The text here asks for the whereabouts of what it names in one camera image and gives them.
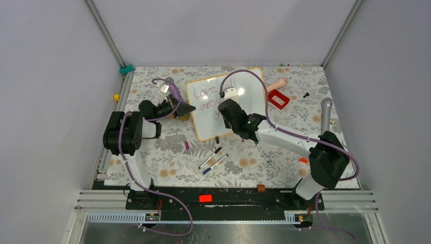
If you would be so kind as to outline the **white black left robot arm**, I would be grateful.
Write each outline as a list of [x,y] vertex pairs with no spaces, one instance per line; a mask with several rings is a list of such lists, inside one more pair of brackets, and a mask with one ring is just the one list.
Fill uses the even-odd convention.
[[179,119],[190,115],[196,107],[174,95],[155,105],[143,100],[137,111],[113,111],[103,134],[103,146],[117,156],[129,175],[129,186],[141,191],[138,202],[146,209],[156,206],[158,196],[149,190],[152,178],[144,166],[139,149],[143,139],[158,139],[162,132],[159,122],[165,118]]

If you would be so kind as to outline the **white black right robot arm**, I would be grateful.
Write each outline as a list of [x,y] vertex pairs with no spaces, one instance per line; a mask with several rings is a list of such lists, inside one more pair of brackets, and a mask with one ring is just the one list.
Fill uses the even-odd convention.
[[231,99],[223,101],[218,111],[226,128],[242,139],[275,145],[308,160],[311,172],[299,181],[291,196],[293,206],[298,209],[309,206],[312,198],[324,188],[335,188],[350,162],[350,157],[332,132],[306,135],[293,129],[277,127],[263,115],[246,114]]

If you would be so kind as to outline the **yellow framed whiteboard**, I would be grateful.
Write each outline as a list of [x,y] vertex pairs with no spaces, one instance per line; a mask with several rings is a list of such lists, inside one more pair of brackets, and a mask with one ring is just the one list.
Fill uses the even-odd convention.
[[[227,74],[190,81],[186,84],[188,102],[196,109],[192,112],[197,138],[200,141],[232,134],[226,129],[223,117],[218,111],[222,101],[220,85]],[[238,72],[224,83],[224,89],[233,88],[238,92],[238,104],[246,114],[265,115],[264,88],[256,76],[248,72]]]

